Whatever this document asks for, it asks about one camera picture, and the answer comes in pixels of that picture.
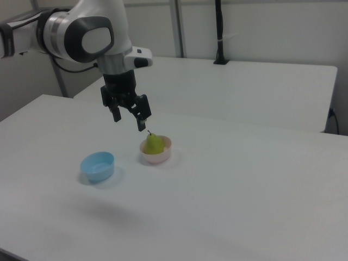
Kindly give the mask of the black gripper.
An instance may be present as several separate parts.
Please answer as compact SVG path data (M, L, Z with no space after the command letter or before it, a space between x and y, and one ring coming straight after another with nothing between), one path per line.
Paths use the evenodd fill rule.
M146 95L135 92L136 80L133 70L122 74L104 74L105 86L101 87L102 102L108 107L115 122L121 120L119 107L131 110L136 118L138 131L146 128L146 120L151 116L151 108Z

